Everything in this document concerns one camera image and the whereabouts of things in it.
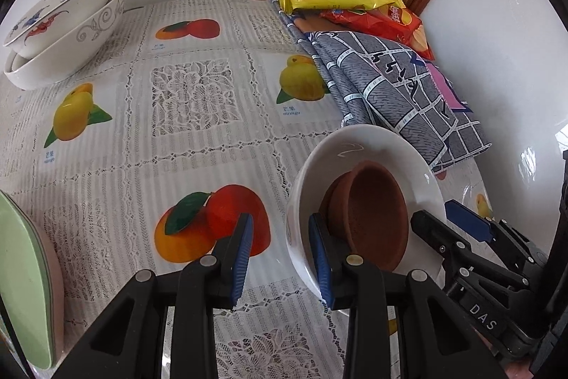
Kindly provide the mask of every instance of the folded towel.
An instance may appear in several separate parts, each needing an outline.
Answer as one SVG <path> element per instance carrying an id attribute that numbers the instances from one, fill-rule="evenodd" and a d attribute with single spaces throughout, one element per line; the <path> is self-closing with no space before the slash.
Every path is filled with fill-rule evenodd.
<path id="1" fill-rule="evenodd" d="M 314 60 L 342 111 L 342 125 L 374 124 L 404 137 L 434 172 L 491 144 L 437 66 L 388 39 L 351 31 L 303 34 L 272 0 L 296 42 Z"/>

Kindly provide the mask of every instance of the stacked bowls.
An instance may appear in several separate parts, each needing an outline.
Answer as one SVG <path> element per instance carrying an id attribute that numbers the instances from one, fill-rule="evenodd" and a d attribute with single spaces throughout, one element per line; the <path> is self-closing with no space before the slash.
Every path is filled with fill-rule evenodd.
<path id="1" fill-rule="evenodd" d="M 17 87 L 62 81 L 85 65 L 120 23 L 124 0 L 41 0 L 10 30 L 4 73 Z"/>

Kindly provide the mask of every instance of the brown flowerpot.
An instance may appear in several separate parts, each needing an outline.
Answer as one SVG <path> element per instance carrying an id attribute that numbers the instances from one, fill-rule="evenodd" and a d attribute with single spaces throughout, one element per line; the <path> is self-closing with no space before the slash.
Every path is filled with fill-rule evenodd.
<path id="1" fill-rule="evenodd" d="M 337 184 L 339 184 L 340 181 L 342 181 L 342 179 L 344 177 L 346 177 L 347 175 L 350 175 L 351 172 L 346 172 L 342 175 L 340 175 L 339 177 L 337 177 L 333 183 L 329 186 L 329 188 L 326 191 L 326 194 L 323 196 L 322 199 L 322 203 L 320 204 L 320 209 L 319 209 L 319 213 L 322 214 L 323 220 L 327 223 L 327 228 L 329 229 L 329 221 L 328 221 L 328 211 L 329 211 L 329 204 L 331 202 L 331 195 L 333 195 L 333 192 L 335 191 Z M 337 233 L 333 233 L 331 231 L 331 229 L 329 229 L 329 232 L 331 234 L 333 234 L 333 236 L 337 236 Z"/>
<path id="2" fill-rule="evenodd" d="M 408 242 L 408 212 L 393 175 L 379 163 L 363 161 L 333 183 L 326 193 L 329 233 L 363 259 L 393 271 Z"/>

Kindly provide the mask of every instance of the white plastic tablecloth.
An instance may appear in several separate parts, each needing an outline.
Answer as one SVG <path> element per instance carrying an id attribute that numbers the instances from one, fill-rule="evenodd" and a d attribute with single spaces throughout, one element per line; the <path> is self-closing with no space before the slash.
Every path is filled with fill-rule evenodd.
<path id="1" fill-rule="evenodd" d="M 200 18 L 215 20 L 220 34 L 155 36 Z M 184 266 L 155 250 L 154 228 L 167 209 L 193 191 L 237 183 L 262 199 L 272 243 L 251 258 L 236 310 L 216 312 L 219 377 L 342 376 L 348 319 L 305 288 L 285 243 L 295 176 L 342 119 L 330 95 L 276 103 L 279 73 L 300 53 L 268 1 L 178 0 L 126 12 L 96 57 L 62 83 L 25 92 L 0 78 L 0 189 L 55 247 L 66 351 L 137 270 L 163 274 Z M 84 83 L 112 119 L 48 144 L 56 108 Z M 444 175 L 444 199 L 476 210 L 476 196 L 486 192 L 475 161 Z M 485 246 L 477 250 L 492 255 Z M 166 343 L 163 376 L 168 372 Z"/>

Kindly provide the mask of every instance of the white bowl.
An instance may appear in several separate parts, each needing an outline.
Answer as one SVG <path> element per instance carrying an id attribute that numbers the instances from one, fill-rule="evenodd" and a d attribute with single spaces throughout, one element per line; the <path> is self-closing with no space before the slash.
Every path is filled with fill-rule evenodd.
<path id="1" fill-rule="evenodd" d="M 425 209 L 446 222 L 444 199 L 434 174 L 405 139 L 367 124 L 336 130 L 320 142 L 300 169 L 286 209 L 290 258 L 301 280 L 318 297 L 321 295 L 308 238 L 308 219 L 318 211 L 331 183 L 366 159 L 382 164 L 394 176 L 404 195 L 409 220 L 414 212 Z M 407 274 L 421 268 L 436 280 L 442 258 L 413 233 L 410 222 L 408 226 L 408 244 L 395 272 Z"/>
<path id="2" fill-rule="evenodd" d="M 90 17 L 108 0 L 41 0 L 10 30 L 5 46 L 32 59 Z"/>
<path id="3" fill-rule="evenodd" d="M 38 89 L 67 79 L 97 53 L 120 23 L 123 11 L 124 0 L 110 0 L 35 58 L 27 60 L 10 52 L 4 74 L 23 90 Z"/>

